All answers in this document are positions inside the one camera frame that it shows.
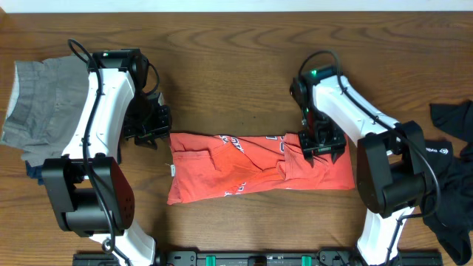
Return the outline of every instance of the wooden table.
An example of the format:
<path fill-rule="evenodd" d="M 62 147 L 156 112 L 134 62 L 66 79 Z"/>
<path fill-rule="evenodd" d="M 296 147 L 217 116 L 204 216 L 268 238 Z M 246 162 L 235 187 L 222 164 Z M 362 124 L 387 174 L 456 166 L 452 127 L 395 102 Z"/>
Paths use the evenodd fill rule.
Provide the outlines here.
<path fill-rule="evenodd" d="M 175 132 L 297 132 L 301 114 L 289 96 L 291 78 L 308 54 L 331 48 L 374 106 L 401 122 L 417 121 L 426 138 L 446 137 L 457 154 L 465 146 L 433 127 L 429 103 L 473 98 L 471 13 L 5 15 L 2 123 L 14 60 L 68 55 L 68 38 L 91 52 L 141 48 L 159 70 Z M 269 191 L 167 206 L 171 155 L 158 144 L 152 151 L 127 143 L 121 168 L 135 192 L 135 219 L 165 249 L 316 250 L 352 247 L 361 235 L 366 208 L 357 191 Z M 355 171 L 354 151 L 351 144 Z M 78 250 L 98 251 L 59 229 L 44 187 L 25 175 L 20 155 L 0 146 L 0 265 L 70 265 Z M 453 265 L 420 219 L 408 221 L 399 247 L 440 249 Z"/>

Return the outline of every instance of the white wall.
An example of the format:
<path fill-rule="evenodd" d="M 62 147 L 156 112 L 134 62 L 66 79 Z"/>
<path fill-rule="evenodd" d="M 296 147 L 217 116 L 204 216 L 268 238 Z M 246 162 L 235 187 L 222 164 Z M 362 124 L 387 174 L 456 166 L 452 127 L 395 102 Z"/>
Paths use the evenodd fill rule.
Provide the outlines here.
<path fill-rule="evenodd" d="M 473 0 L 0 0 L 6 13 L 473 10 Z"/>

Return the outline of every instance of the gray fabric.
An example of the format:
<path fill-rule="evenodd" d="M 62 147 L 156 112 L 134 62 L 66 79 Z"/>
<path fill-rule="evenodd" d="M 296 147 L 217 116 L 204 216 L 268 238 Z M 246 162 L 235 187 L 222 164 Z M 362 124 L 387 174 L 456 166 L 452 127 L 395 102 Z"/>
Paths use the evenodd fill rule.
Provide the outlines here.
<path fill-rule="evenodd" d="M 84 62 L 75 56 L 15 62 L 19 97 L 5 120 L 1 143 L 25 153 L 31 166 L 60 157 L 81 118 L 89 88 Z"/>

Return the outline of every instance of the wooden tabletop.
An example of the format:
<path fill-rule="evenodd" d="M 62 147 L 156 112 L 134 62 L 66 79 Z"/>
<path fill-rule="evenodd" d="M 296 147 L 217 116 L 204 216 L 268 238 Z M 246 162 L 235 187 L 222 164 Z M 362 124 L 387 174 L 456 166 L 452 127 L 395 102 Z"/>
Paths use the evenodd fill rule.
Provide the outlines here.
<path fill-rule="evenodd" d="M 139 47 L 157 67 L 174 132 L 275 135 L 297 132 L 301 113 L 289 95 L 310 53 L 336 50 L 351 84 L 427 139 L 429 103 L 473 98 L 471 13 L 117 13 L 17 14 L 0 22 L 0 119 L 15 60 L 69 55 L 76 38 L 90 52 Z M 322 57 L 312 66 L 327 64 Z M 155 82 L 149 76 L 149 86 Z M 135 219 L 165 249 L 317 250 L 353 247 L 366 208 L 353 191 L 269 191 L 167 206 L 169 148 L 122 146 L 121 169 L 133 187 Z M 353 170 L 356 159 L 350 145 Z M 0 146 L 0 265 L 71 265 L 100 246 L 61 231 L 44 186 L 25 174 L 21 151 Z M 400 249 L 438 249 L 421 219 L 408 221 Z"/>

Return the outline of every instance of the red clothing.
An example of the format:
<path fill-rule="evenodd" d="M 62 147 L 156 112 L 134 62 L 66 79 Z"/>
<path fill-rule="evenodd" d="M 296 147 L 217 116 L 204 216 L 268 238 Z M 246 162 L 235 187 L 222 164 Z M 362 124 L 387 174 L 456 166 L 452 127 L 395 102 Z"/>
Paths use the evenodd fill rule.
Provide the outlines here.
<path fill-rule="evenodd" d="M 350 151 L 304 159 L 296 134 L 229 137 L 171 133 L 176 174 L 168 204 L 282 189 L 355 188 Z"/>

